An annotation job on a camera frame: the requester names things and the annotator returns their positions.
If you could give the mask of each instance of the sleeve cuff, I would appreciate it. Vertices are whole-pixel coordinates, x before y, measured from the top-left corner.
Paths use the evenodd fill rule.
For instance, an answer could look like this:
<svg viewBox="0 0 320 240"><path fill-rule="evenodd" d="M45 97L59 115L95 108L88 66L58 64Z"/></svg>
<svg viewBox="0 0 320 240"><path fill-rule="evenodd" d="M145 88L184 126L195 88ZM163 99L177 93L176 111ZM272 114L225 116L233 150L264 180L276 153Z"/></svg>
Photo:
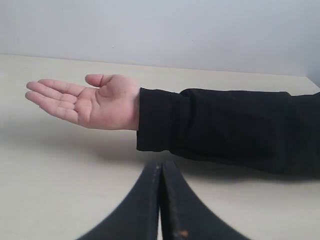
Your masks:
<svg viewBox="0 0 320 240"><path fill-rule="evenodd" d="M170 148L172 97L177 94L140 89L137 150L161 152Z"/></svg>

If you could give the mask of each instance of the black jacket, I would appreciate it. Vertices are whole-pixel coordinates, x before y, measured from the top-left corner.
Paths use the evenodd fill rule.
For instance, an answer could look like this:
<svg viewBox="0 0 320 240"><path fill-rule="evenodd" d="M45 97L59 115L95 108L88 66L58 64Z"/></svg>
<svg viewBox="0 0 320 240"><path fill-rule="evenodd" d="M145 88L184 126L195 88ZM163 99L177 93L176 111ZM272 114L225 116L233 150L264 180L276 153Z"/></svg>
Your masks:
<svg viewBox="0 0 320 240"><path fill-rule="evenodd" d="M320 93L140 90L139 151L285 173L320 173Z"/></svg>

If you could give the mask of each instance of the hand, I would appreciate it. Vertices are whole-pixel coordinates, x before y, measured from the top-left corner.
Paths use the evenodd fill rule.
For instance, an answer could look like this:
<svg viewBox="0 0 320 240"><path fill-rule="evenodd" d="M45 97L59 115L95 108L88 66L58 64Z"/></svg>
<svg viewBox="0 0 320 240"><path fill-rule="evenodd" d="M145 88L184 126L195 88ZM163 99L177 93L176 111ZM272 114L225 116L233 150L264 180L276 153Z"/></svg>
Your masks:
<svg viewBox="0 0 320 240"><path fill-rule="evenodd" d="M84 87L63 81L31 81L25 97L48 114L71 123L102 130L137 130L138 83L123 75L90 74Z"/></svg>

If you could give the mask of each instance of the white table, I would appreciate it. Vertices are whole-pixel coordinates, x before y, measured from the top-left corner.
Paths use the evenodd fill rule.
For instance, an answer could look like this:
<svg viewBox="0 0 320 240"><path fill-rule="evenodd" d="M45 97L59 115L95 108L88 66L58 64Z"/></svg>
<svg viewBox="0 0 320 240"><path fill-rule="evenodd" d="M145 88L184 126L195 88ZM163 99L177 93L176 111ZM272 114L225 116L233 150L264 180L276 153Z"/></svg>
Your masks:
<svg viewBox="0 0 320 240"><path fill-rule="evenodd" d="M0 55L0 239L76 239L120 203L152 158L177 161L203 202L253 240L320 239L320 182L138 152L133 131L81 128L24 98L28 81L84 84L90 73L125 74L169 91L319 91L306 77Z"/></svg>

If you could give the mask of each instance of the white wall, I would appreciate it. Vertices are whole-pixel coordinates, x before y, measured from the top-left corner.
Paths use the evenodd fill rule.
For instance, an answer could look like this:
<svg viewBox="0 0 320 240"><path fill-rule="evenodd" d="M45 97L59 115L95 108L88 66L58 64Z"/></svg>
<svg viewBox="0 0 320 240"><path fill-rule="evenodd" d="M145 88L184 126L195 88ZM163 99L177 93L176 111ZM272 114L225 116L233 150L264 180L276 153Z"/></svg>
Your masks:
<svg viewBox="0 0 320 240"><path fill-rule="evenodd" d="M0 53L320 74L319 0L0 0Z"/></svg>

